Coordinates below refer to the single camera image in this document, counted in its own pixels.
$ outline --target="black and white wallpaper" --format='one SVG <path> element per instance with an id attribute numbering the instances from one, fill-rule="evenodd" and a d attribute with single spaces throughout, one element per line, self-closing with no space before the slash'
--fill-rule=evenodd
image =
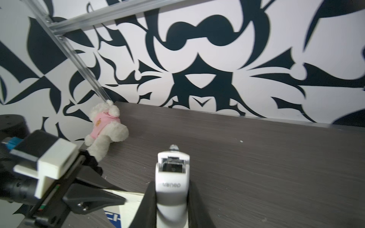
<path id="1" fill-rule="evenodd" d="M 45 7 L 61 21 L 117 2 Z M 66 37 L 100 69 L 115 100 L 365 126 L 364 8 L 344 0 L 187 0 Z"/>
<path id="2" fill-rule="evenodd" d="M 21 1 L 0 1 L 0 115 L 81 145 L 101 102 Z"/>

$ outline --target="gray wood grain surface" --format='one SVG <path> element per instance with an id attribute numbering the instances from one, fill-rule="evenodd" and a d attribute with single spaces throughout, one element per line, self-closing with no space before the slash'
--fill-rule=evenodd
<path id="1" fill-rule="evenodd" d="M 117 105 L 130 136 L 100 162 L 114 185 L 144 192 L 157 153 L 177 144 L 219 228 L 365 227 L 364 131 Z M 113 226 L 97 211 L 63 227 Z"/>

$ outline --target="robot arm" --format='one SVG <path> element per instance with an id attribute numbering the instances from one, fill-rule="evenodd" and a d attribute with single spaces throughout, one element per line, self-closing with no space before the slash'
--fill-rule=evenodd
<path id="1" fill-rule="evenodd" d="M 0 129 L 6 144 L 0 143 L 0 199 L 24 204 L 26 225 L 58 228 L 70 211 L 84 215 L 128 202 L 120 196 L 125 190 L 103 179 L 95 158 L 73 143 L 40 130 L 23 140 L 12 136 L 18 135 Z M 158 154 L 155 181 L 130 228 L 215 227 L 189 180 L 189 161 L 177 146 Z"/>

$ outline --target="teddy bear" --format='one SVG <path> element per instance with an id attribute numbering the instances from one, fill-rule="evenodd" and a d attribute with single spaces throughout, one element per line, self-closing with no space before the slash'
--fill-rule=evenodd
<path id="1" fill-rule="evenodd" d="M 85 137 L 85 145 L 91 156 L 99 162 L 108 152 L 111 142 L 124 141 L 128 128 L 120 123 L 119 109 L 111 100 L 97 104 L 89 114 L 93 122 L 93 131 Z"/>

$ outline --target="aluminum rail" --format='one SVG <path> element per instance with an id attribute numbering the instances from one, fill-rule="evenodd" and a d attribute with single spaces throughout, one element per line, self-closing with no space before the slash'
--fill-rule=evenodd
<path id="1" fill-rule="evenodd" d="M 89 27 L 99 23 L 123 18 L 136 13 L 145 12 L 166 5 L 178 3 L 185 0 L 129 0 L 116 3 L 68 20 L 49 25 L 54 35 L 65 34 L 66 32 Z"/>
<path id="2" fill-rule="evenodd" d="M 69 58 L 75 64 L 80 74 L 85 80 L 90 83 L 95 93 L 103 101 L 110 100 L 108 94 L 104 91 L 100 83 L 96 80 L 95 75 L 86 66 L 86 64 L 82 61 L 79 55 L 74 51 L 67 39 L 60 35 L 54 35 L 49 29 L 49 24 L 52 23 L 52 20 L 48 16 L 47 12 L 45 12 L 42 5 L 40 5 L 38 0 L 23 0 L 23 2 L 33 12 L 37 22 L 41 25 L 41 27 L 45 30 L 45 32 L 53 40 L 53 42 L 58 46 L 58 48 L 64 53 L 67 58 Z"/>

